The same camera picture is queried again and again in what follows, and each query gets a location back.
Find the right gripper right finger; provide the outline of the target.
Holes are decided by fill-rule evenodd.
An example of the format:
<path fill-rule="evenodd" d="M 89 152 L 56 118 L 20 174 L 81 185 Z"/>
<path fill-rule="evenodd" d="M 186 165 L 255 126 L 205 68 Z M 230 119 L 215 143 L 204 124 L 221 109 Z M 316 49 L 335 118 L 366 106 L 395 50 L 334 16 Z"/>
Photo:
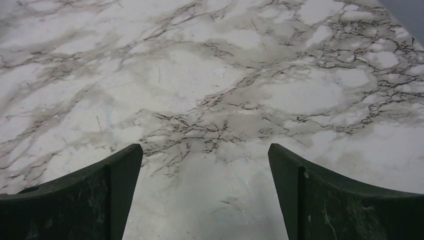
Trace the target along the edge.
<path fill-rule="evenodd" d="M 289 239 L 423 239 L 422 194 L 354 180 L 277 143 L 268 160 Z"/>

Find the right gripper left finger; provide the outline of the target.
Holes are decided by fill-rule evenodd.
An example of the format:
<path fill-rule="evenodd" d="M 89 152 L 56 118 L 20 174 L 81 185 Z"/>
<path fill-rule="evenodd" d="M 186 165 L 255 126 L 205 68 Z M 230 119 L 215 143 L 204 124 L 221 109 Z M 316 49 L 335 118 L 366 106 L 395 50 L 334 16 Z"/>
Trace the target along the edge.
<path fill-rule="evenodd" d="M 122 239 L 142 159 L 142 147 L 131 144 L 57 179 L 1 194 L 1 239 Z"/>

